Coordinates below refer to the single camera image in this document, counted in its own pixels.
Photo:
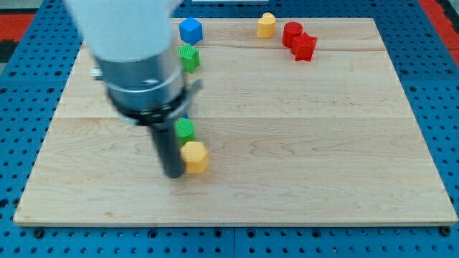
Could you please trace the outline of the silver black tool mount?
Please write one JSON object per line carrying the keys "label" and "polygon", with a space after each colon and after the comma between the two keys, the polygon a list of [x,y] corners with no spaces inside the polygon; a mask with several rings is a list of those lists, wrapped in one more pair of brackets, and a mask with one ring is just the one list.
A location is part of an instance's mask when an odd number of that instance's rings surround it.
{"label": "silver black tool mount", "polygon": [[174,46],[136,61],[95,60],[112,104],[136,125],[171,126],[202,89],[201,80],[188,83]]}

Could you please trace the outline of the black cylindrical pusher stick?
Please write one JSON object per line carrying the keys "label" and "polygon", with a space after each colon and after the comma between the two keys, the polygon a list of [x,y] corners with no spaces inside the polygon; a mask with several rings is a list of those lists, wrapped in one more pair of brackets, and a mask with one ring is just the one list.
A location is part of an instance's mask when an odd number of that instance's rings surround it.
{"label": "black cylindrical pusher stick", "polygon": [[174,124],[152,124],[149,129],[165,175],[180,178],[185,172],[185,165]]}

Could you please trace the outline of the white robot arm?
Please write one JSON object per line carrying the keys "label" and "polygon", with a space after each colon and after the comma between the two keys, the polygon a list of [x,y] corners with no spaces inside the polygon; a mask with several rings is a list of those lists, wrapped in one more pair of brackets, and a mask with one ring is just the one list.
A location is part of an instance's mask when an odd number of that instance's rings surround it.
{"label": "white robot arm", "polygon": [[95,59],[98,78],[115,110],[146,126],[169,178],[185,172],[174,123],[201,80],[189,84],[174,46],[172,0],[65,0],[65,7]]}

